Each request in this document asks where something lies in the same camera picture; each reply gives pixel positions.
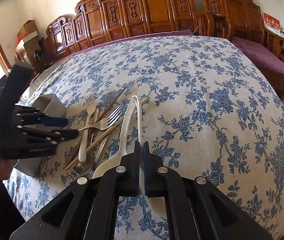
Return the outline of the red paper box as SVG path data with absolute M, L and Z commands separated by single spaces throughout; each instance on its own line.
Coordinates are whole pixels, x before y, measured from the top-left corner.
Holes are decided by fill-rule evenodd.
M 265 27 L 273 32 L 280 33 L 280 21 L 265 12 L 263 12 L 262 15 Z

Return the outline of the cream plastic fork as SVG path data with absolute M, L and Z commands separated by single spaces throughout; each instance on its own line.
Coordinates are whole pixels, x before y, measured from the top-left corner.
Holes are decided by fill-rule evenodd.
M 85 97 L 85 102 L 86 102 L 86 110 L 88 114 L 85 126 L 87 126 L 89 125 L 91 116 L 94 114 L 96 110 L 96 103 L 92 95 Z M 86 162 L 87 140 L 88 140 L 88 129 L 85 129 L 82 134 L 82 140 L 81 140 L 81 144 L 79 148 L 79 155 L 78 155 L 79 162 L 81 163 Z

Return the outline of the carved wooden bench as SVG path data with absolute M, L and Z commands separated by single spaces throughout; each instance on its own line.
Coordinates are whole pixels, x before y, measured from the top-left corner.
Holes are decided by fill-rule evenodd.
M 49 51 L 62 58 L 128 37 L 195 29 L 193 0 L 81 0 L 75 16 L 47 27 Z

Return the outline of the grey metal utensil tray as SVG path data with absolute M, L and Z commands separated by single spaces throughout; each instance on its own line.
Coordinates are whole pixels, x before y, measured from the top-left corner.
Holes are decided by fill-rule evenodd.
M 66 107 L 54 93 L 39 96 L 30 106 L 55 118 L 62 118 L 66 113 Z M 27 176 L 35 177 L 43 160 L 44 157 L 19 159 L 14 168 Z

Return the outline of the purple bench cushion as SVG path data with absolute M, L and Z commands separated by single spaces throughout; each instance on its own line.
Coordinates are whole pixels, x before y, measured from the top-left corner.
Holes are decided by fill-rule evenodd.
M 85 52 L 93 51 L 98 48 L 103 48 L 103 47 L 108 47 L 110 45 L 114 44 L 119 44 L 119 43 L 125 43 L 128 41 L 133 41 L 133 40 L 142 40 L 145 38 L 152 38 L 152 37 L 164 37 L 164 36 L 193 36 L 193 32 L 191 30 L 178 30 L 178 31 L 169 31 L 169 32 L 163 32 L 163 33 L 154 33 L 154 34 L 145 34 L 145 35 L 139 35 L 139 36 L 134 36 L 134 37 L 128 37 L 128 38 L 123 38 L 120 40 L 115 40 L 111 42 L 106 42 L 97 46 L 93 46 L 91 48 L 87 48 L 78 52 L 75 52 L 69 56 L 65 56 L 60 60 L 55 61 L 51 66 L 55 66 L 59 63 L 62 63 L 66 61 L 67 59 L 71 58 L 72 56 L 79 55 Z

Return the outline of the stainless steel fork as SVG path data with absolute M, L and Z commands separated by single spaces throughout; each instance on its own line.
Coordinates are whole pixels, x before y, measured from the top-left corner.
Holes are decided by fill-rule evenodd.
M 82 132 L 86 129 L 96 128 L 98 130 L 104 131 L 110 128 L 115 122 L 122 116 L 122 105 L 118 106 L 109 117 L 103 118 L 95 124 L 90 124 L 78 129 L 78 132 Z

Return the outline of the purple seat cushion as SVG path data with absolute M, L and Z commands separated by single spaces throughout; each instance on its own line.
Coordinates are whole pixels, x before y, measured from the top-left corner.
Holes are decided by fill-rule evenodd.
M 284 63 L 262 44 L 234 37 L 233 45 L 241 50 L 257 68 L 284 74 Z

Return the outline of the blue floral tablecloth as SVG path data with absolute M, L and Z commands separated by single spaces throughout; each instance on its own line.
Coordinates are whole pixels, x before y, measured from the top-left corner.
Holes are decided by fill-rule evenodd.
M 85 97 L 103 111 L 147 98 L 142 135 L 150 152 L 181 176 L 203 176 L 274 239 L 284 237 L 284 102 L 258 68 L 229 41 L 164 36 L 72 56 L 28 101 L 54 93 L 69 128 L 84 125 Z M 99 163 L 119 149 L 115 128 Z M 138 138 L 132 114 L 126 148 Z

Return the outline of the white plastic soup spoon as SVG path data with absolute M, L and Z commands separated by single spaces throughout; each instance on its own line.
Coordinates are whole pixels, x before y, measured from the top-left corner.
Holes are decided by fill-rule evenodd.
M 165 202 L 163 197 L 149 198 L 145 193 L 145 179 L 144 179 L 144 163 L 143 163 L 143 135 L 142 135 L 142 104 L 138 95 L 132 96 L 137 108 L 137 126 L 138 126 L 138 141 L 140 147 L 140 161 L 139 161 L 139 186 L 144 197 L 146 197 L 147 204 L 153 212 L 160 217 L 166 216 Z

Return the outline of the stacked cardboard boxes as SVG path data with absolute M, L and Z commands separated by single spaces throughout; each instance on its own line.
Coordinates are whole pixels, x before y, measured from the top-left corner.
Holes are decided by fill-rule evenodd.
M 21 61 L 35 64 L 38 58 L 34 55 L 34 51 L 38 53 L 41 51 L 38 43 L 38 29 L 34 20 L 28 20 L 17 34 L 15 55 Z

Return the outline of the stainless steel spoon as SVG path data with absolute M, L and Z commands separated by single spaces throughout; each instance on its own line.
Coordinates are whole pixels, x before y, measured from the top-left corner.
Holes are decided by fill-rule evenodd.
M 109 137 L 109 134 L 103 138 L 95 155 L 88 153 L 86 162 L 79 163 L 77 165 L 76 171 L 79 176 L 88 176 L 89 179 L 93 178 L 94 171 L 96 170 L 98 166 L 100 155 L 105 146 L 105 143 L 107 142 L 108 137 Z

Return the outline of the cream long plastic spoon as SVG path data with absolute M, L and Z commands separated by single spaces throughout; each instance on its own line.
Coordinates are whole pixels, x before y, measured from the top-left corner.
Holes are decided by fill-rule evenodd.
M 127 133 L 130 126 L 130 120 L 131 116 L 135 110 L 135 102 L 132 100 L 129 104 L 129 106 L 126 109 L 126 113 L 124 115 L 124 120 L 122 122 L 122 127 L 120 131 L 120 138 L 119 138 L 119 149 L 117 153 L 109 158 L 107 161 L 104 161 L 102 164 L 100 164 L 94 174 L 93 179 L 101 177 L 104 175 L 105 172 L 110 170 L 111 168 L 117 167 L 121 163 L 121 158 L 123 155 L 126 155 L 126 139 L 127 139 Z

